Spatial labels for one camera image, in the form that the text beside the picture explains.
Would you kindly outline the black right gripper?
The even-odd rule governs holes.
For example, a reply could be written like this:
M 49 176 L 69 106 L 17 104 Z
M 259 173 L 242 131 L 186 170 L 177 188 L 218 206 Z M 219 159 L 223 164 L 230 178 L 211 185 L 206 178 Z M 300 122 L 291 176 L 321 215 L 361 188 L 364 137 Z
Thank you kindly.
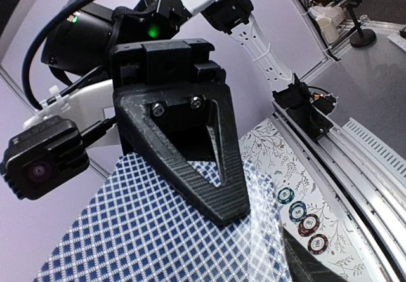
M 109 79 L 109 51 L 118 44 L 166 40 L 209 3 L 140 0 L 130 9 L 89 3 L 61 21 L 46 38 L 41 62 L 57 79 L 79 88 Z

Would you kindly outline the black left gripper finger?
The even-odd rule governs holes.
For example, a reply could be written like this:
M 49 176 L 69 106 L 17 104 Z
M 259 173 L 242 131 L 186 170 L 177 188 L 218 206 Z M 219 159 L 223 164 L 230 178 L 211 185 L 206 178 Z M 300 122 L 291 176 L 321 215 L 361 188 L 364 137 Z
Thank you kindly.
M 283 230 L 285 256 L 293 282 L 345 282 L 319 262 L 286 229 Z

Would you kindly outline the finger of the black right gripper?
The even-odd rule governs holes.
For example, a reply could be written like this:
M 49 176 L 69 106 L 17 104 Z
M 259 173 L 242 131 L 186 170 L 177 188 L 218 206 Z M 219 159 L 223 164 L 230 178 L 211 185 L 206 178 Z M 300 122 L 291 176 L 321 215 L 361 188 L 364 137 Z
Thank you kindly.
M 228 225 L 250 210 L 230 88 L 131 85 L 113 94 L 125 154 L 140 155 L 196 210 Z

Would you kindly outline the red black 100 chip pile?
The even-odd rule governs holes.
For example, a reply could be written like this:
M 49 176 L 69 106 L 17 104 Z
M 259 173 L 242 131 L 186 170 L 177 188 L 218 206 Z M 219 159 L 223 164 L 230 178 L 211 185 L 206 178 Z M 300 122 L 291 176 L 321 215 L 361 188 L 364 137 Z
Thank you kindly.
M 320 255 L 327 251 L 329 240 L 324 234 L 313 235 L 308 242 L 308 251 L 314 255 Z
M 316 214 L 309 214 L 299 223 L 298 233 L 302 237 L 308 237 L 315 233 L 319 226 L 319 217 Z

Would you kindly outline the blue green 50 chip pile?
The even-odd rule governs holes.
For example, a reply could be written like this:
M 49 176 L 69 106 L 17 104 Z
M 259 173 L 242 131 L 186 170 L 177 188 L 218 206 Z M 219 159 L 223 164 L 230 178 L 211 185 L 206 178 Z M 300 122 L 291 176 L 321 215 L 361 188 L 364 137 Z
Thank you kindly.
M 307 216 L 306 205 L 302 201 L 296 201 L 289 207 L 289 219 L 291 222 L 298 223 Z

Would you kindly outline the blue card deck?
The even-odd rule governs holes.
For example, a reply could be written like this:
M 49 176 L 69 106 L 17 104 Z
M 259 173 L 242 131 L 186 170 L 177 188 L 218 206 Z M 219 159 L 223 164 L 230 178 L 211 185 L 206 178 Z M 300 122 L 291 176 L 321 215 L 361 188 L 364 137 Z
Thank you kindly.
M 120 158 L 36 281 L 291 281 L 273 182 L 244 173 L 250 214 L 218 227 L 142 157 Z

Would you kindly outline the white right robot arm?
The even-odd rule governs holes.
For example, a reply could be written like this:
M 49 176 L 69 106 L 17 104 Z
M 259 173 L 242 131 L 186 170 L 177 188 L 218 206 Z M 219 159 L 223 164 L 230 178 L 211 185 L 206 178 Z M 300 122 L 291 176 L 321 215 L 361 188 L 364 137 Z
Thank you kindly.
M 272 52 L 251 0 L 142 0 L 133 9 L 71 0 L 75 11 L 49 33 L 41 60 L 53 73 L 83 76 L 106 67 L 124 152 L 135 151 L 195 209 L 219 226 L 249 213 L 232 97 L 206 41 L 177 41 L 202 15 L 239 42 L 289 109 L 298 79 Z

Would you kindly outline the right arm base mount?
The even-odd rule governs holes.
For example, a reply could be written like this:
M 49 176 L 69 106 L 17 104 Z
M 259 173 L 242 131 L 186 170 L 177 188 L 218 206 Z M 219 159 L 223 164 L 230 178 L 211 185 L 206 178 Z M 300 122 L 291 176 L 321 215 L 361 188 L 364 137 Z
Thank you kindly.
M 333 127 L 327 115 L 336 108 L 337 99 L 328 91 L 308 86 L 294 74 L 293 82 L 286 89 L 272 94 L 276 103 L 312 141 L 319 141 Z

